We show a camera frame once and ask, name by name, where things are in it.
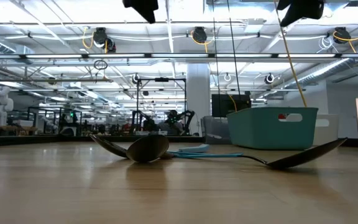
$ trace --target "black monitor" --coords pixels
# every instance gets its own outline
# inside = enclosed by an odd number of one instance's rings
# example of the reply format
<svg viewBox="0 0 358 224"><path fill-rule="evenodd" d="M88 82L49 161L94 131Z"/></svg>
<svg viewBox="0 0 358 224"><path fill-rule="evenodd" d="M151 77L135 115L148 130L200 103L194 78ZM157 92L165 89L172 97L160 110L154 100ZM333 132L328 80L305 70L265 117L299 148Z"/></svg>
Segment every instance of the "black monitor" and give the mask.
<svg viewBox="0 0 358 224"><path fill-rule="evenodd" d="M231 95L236 102L237 110L251 107L249 95ZM229 95L212 94L212 116L215 118L225 118L227 114L236 111L233 101Z"/></svg>

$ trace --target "white column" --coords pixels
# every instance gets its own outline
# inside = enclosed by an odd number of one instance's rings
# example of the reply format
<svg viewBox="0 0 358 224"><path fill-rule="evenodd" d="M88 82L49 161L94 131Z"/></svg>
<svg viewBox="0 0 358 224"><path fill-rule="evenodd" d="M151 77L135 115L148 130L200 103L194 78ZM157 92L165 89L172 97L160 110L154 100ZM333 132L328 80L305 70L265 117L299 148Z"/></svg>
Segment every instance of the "white column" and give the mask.
<svg viewBox="0 0 358 224"><path fill-rule="evenodd" d="M194 111L197 115L190 123L191 134L201 135L200 119L210 115L209 93L209 67L208 64L189 64L187 65L187 109Z"/></svg>

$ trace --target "gray bin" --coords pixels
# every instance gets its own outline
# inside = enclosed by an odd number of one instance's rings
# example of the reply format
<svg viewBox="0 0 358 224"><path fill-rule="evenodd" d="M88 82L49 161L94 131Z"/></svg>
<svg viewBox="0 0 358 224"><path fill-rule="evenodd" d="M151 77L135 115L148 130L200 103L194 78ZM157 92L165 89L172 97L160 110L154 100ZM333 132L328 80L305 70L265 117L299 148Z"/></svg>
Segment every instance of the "gray bin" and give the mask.
<svg viewBox="0 0 358 224"><path fill-rule="evenodd" d="M201 127L206 144L231 144L227 118L205 116L201 119Z"/></svg>

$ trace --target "teal plastic bin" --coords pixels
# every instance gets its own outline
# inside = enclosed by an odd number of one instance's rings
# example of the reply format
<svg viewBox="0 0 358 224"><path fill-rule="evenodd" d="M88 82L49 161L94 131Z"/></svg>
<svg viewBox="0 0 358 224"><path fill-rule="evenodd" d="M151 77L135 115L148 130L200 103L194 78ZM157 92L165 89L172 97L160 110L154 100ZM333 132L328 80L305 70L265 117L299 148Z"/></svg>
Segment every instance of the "teal plastic bin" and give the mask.
<svg viewBox="0 0 358 224"><path fill-rule="evenodd" d="M232 144L304 150L313 144L318 108L249 108L227 115Z"/></svg>

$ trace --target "wooden floor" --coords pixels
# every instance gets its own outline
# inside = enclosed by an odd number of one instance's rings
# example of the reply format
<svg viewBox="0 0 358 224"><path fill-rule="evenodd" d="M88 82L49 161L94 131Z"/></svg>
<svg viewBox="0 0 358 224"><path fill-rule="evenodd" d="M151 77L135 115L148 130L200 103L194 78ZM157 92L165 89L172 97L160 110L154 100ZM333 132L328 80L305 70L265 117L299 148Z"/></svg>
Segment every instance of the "wooden floor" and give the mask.
<svg viewBox="0 0 358 224"><path fill-rule="evenodd" d="M247 159L134 164L92 142L0 147L0 223L358 224L358 149L280 172Z"/></svg>

